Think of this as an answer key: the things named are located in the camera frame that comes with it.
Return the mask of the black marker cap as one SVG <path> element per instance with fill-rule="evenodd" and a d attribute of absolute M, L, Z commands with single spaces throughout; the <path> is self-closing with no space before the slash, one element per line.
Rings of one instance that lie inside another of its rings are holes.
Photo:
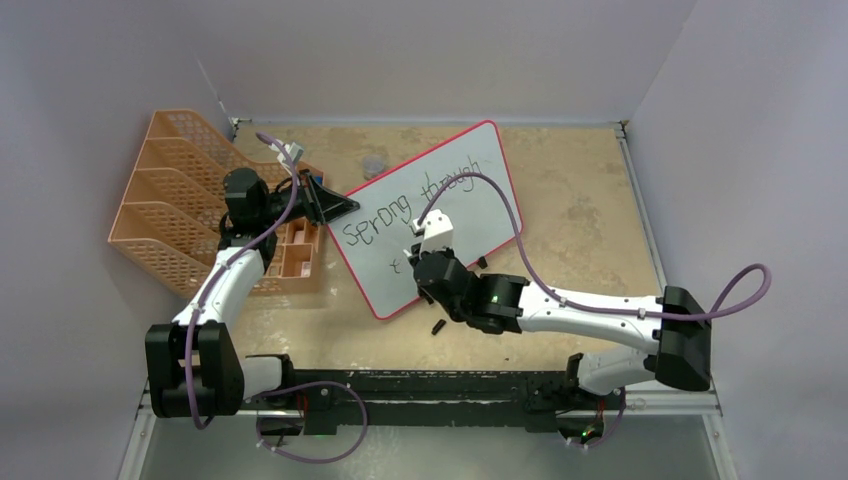
<path fill-rule="evenodd" d="M 436 324 L 432 327 L 431 334 L 433 336 L 437 335 L 445 327 L 446 324 L 447 322 L 444 319 L 438 320 Z"/>

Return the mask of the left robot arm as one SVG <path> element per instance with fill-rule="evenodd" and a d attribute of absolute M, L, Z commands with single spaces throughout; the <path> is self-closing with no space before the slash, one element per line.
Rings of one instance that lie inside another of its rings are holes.
<path fill-rule="evenodd" d="M 269 270 L 278 227 L 304 219 L 319 227 L 359 210 L 304 169 L 269 189 L 247 167 L 223 181 L 227 208 L 219 222 L 215 263 L 192 300 L 169 324 L 145 335 L 151 408 L 159 418 L 191 418 L 203 429 L 216 416 L 237 413 L 260 395 L 272 408 L 297 399 L 298 382 L 286 354 L 242 359 L 229 329 L 253 288 Z"/>

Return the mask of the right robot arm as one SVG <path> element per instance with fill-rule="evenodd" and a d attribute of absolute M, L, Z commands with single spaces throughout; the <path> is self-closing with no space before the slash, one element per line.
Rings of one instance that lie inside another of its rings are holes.
<path fill-rule="evenodd" d="M 407 254 L 419 295 L 454 322 L 486 334 L 555 332 L 615 343 L 600 354 L 574 355 L 561 381 L 564 399 L 584 407 L 614 389 L 656 380 L 682 391 L 711 385 L 709 321 L 685 289 L 659 297 L 618 297 L 556 289 L 525 277 L 478 275 L 451 249 Z"/>

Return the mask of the red-framed whiteboard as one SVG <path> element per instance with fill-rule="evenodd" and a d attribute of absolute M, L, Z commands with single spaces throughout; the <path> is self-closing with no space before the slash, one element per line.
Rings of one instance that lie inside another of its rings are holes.
<path fill-rule="evenodd" d="M 453 248 L 470 265 L 523 228 L 497 125 L 489 120 L 354 188 L 357 211 L 329 225 L 330 234 L 372 314 L 385 320 L 418 294 L 404 253 L 429 200 L 454 226 Z"/>

